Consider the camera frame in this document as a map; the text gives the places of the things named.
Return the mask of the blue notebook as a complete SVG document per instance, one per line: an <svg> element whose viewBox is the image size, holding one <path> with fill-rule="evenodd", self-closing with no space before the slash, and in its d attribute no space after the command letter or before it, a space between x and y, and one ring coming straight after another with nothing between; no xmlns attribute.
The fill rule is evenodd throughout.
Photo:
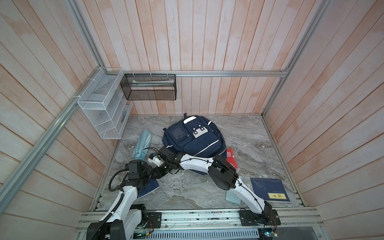
<svg viewBox="0 0 384 240"><path fill-rule="evenodd" d="M280 179L250 178L254 193L272 202L290 202L288 194Z"/></svg>
<svg viewBox="0 0 384 240"><path fill-rule="evenodd" d="M153 191L155 191L159 187L160 186L159 186L157 179L149 179L149 181L147 182L147 184L145 185L143 190L138 193L138 199L152 193Z"/></svg>

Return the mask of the navy blue student backpack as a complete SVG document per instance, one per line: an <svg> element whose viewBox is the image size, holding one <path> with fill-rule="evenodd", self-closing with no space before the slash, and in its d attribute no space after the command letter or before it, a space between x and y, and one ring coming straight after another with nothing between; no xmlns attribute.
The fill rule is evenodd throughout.
<svg viewBox="0 0 384 240"><path fill-rule="evenodd" d="M184 153L199 158L221 156L227 159L227 146L218 127L203 116L187 116L164 128L164 147L173 154Z"/></svg>

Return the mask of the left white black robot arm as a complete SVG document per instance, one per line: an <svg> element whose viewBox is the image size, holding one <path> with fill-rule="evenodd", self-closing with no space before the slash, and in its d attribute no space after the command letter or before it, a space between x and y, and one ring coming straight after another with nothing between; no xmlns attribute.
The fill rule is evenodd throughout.
<svg viewBox="0 0 384 240"><path fill-rule="evenodd" d="M143 204L134 204L139 192L145 189L151 179L153 168L141 160L133 160L115 173L126 172L122 183L110 191L118 190L118 196L108 212L97 223L88 226L87 240L129 240L144 239L154 231Z"/></svg>

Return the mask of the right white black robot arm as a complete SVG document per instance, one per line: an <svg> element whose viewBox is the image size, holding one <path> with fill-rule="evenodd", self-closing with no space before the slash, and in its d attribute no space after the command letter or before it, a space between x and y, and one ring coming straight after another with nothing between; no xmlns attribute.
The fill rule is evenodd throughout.
<svg viewBox="0 0 384 240"><path fill-rule="evenodd" d="M184 153L175 154L163 147L150 155L149 162L157 166L152 173L153 179L160 179L172 170L208 174L217 187L234 193L249 207L248 211L241 211L242 218L262 225L270 223L272 206L243 183L236 169L224 157L217 155L213 158L201 158Z"/></svg>

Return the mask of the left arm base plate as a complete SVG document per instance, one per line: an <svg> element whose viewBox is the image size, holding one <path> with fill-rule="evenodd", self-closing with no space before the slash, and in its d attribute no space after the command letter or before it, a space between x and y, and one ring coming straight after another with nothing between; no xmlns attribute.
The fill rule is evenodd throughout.
<svg viewBox="0 0 384 240"><path fill-rule="evenodd" d="M137 229L159 229L162 224L162 213L149 212L142 214L142 220Z"/></svg>

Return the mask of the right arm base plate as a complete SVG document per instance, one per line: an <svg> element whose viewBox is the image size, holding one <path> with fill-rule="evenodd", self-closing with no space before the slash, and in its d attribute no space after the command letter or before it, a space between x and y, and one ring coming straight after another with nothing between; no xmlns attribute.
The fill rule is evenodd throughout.
<svg viewBox="0 0 384 240"><path fill-rule="evenodd" d="M276 210L267 214L255 214L250 210L239 211L242 226L280 226L281 220Z"/></svg>

